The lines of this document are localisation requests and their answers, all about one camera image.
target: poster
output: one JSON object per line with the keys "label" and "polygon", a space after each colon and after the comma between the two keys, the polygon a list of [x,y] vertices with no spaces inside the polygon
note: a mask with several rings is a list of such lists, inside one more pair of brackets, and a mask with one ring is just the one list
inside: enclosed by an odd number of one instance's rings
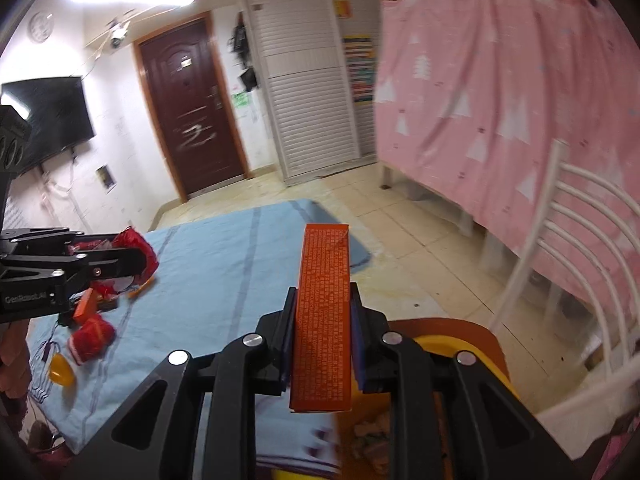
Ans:
{"label": "poster", "polygon": [[351,2],[349,0],[334,0],[335,15],[338,18],[351,18]]}
{"label": "poster", "polygon": [[376,56],[371,36],[345,36],[342,38],[342,44],[353,102],[370,103],[373,101],[373,87],[376,81]]}

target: dark red door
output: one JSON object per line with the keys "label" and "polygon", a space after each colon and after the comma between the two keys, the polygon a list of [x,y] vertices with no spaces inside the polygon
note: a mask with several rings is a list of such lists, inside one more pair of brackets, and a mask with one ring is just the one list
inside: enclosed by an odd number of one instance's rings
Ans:
{"label": "dark red door", "polygon": [[187,194],[242,175],[204,19],[140,44],[151,99]]}

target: red package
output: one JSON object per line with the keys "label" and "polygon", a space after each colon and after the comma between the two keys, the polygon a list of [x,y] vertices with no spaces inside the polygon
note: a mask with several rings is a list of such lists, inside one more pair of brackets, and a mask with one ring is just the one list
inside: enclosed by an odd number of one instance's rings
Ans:
{"label": "red package", "polygon": [[93,314],[78,330],[72,333],[67,345],[77,365],[98,357],[116,337],[111,323],[100,314]]}
{"label": "red package", "polygon": [[116,248],[136,247],[146,256],[145,270],[143,270],[142,274],[139,276],[134,277],[133,283],[135,285],[143,285],[146,283],[146,280],[151,278],[153,273],[156,272],[156,269],[158,268],[158,257],[156,256],[156,253],[143,236],[133,227],[130,226],[124,229],[123,232],[113,239],[112,244]]}
{"label": "red package", "polygon": [[105,300],[112,300],[117,295],[129,290],[132,285],[143,285],[156,272],[158,268],[158,258],[151,245],[133,227],[127,227],[119,233],[112,241],[91,240],[90,242],[78,242],[69,245],[69,254],[87,252],[96,249],[111,248],[137,248],[140,249],[146,258],[146,266],[141,274],[137,276],[124,276],[110,280],[95,280],[91,282],[91,287],[95,289]]}

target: cabinet door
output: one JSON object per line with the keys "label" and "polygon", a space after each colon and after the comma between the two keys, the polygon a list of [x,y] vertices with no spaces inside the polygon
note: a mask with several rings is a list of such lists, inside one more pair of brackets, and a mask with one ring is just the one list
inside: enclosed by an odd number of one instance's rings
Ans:
{"label": "cabinet door", "polygon": [[331,0],[248,0],[286,178],[360,157]]}

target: security camera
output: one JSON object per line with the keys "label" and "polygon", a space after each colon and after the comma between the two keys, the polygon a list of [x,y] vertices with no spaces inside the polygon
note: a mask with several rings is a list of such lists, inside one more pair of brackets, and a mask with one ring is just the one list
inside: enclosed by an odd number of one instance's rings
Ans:
{"label": "security camera", "polygon": [[129,30],[129,23],[127,22],[124,25],[122,23],[115,22],[110,28],[111,31],[111,48],[116,49],[124,41],[124,38],[127,35],[127,31]]}

